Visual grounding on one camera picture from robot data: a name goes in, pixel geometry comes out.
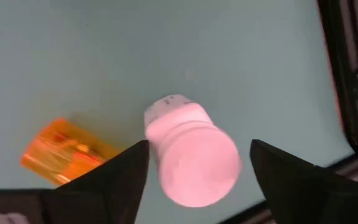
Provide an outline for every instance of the transparent orange container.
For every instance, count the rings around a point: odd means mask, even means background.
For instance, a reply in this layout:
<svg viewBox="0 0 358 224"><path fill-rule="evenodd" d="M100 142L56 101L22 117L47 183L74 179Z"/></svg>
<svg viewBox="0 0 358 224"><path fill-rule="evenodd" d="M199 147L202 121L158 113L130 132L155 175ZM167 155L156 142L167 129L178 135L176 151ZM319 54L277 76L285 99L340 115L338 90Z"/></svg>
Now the transparent orange container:
<svg viewBox="0 0 358 224"><path fill-rule="evenodd" d="M52 181L65 184L120 153L64 119L56 119L27 147L21 163Z"/></svg>

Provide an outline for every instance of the tabletop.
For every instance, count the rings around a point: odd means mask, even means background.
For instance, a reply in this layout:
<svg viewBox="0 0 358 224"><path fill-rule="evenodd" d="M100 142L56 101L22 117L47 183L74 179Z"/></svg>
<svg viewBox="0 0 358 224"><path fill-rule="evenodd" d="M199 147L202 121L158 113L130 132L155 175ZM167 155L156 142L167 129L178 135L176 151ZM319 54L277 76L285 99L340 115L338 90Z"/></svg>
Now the tabletop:
<svg viewBox="0 0 358 224"><path fill-rule="evenodd" d="M352 154L314 1L0 0L0 188L53 187L19 158L54 118L127 147L168 94L203 105L244 169L194 209L163 194L151 161L137 223L217 223L263 200L252 139L321 166Z"/></svg>

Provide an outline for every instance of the pink bottle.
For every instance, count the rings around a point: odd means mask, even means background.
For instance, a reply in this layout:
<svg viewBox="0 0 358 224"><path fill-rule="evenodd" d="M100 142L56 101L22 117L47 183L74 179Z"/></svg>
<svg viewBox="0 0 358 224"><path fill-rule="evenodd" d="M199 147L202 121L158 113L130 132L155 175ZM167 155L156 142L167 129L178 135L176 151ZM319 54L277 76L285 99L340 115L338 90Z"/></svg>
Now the pink bottle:
<svg viewBox="0 0 358 224"><path fill-rule="evenodd" d="M199 104L169 95L149 106L144 118L160 184L169 198L186 207L204 207L229 193L241 159L233 140Z"/></svg>

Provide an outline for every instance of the light blue table surface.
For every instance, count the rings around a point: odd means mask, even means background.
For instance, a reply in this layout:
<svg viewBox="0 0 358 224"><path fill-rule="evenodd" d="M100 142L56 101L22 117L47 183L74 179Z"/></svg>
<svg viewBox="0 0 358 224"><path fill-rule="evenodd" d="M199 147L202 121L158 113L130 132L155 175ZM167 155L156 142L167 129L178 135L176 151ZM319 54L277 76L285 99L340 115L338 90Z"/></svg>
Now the light blue table surface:
<svg viewBox="0 0 358 224"><path fill-rule="evenodd" d="M171 93L206 108L244 170L219 203L189 209L151 161L137 223L217 223L261 201L251 139L321 166L352 154L315 1L0 0L0 188L52 187L19 164L52 119L130 146L145 107Z"/></svg>

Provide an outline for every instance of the white bottle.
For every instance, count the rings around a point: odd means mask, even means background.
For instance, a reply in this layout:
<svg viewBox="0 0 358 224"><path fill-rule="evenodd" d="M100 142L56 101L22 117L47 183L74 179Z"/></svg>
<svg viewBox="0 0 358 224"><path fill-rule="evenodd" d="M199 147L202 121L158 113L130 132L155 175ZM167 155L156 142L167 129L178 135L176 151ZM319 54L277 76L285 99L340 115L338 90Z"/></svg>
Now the white bottle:
<svg viewBox="0 0 358 224"><path fill-rule="evenodd" d="M144 118L160 184L169 198L186 207L204 207L229 193L242 162L233 140L199 104L169 95L149 106Z"/></svg>

